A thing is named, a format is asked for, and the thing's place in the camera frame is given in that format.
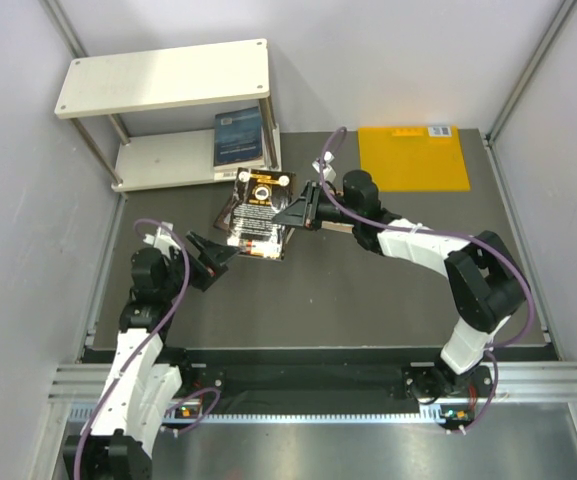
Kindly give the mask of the black treehouse paperback book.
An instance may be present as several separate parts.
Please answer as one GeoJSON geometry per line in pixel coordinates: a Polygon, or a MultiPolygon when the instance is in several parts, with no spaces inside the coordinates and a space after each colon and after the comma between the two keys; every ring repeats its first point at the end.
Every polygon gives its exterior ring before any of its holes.
{"type": "Polygon", "coordinates": [[[292,172],[239,168],[229,214],[227,244],[248,257],[281,261],[289,229],[273,222],[292,201],[292,172]]]}

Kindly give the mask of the blue hardcover book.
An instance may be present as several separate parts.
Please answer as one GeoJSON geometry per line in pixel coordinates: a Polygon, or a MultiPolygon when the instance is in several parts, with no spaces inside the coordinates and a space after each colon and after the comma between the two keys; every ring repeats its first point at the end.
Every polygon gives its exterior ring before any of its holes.
{"type": "Polygon", "coordinates": [[[262,118],[258,107],[220,113],[214,122],[213,167],[225,170],[236,164],[263,159],[262,118]]]}

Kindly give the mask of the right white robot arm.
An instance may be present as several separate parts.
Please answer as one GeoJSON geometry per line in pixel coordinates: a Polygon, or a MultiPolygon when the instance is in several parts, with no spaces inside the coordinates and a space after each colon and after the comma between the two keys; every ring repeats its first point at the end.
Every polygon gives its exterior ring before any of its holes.
{"type": "Polygon", "coordinates": [[[455,396],[470,385],[496,333],[526,300],[526,282],[496,233],[459,236],[414,224],[383,207],[363,170],[345,174],[339,193],[326,182],[308,183],[273,221],[310,231],[326,222],[347,225],[363,249],[447,279],[458,320],[431,370],[436,394],[455,396]]]}

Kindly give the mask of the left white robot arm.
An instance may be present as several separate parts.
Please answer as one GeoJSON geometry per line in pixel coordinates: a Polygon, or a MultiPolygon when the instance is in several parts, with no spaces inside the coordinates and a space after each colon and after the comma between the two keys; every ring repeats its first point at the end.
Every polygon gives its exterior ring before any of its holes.
{"type": "Polygon", "coordinates": [[[187,252],[171,225],[160,223],[131,257],[132,286],[110,371],[81,431],[67,437],[63,460],[71,479],[149,479],[153,448],[175,396],[188,394],[195,374],[185,360],[163,363],[167,331],[186,291],[205,291],[238,255],[194,232],[187,252]]]}

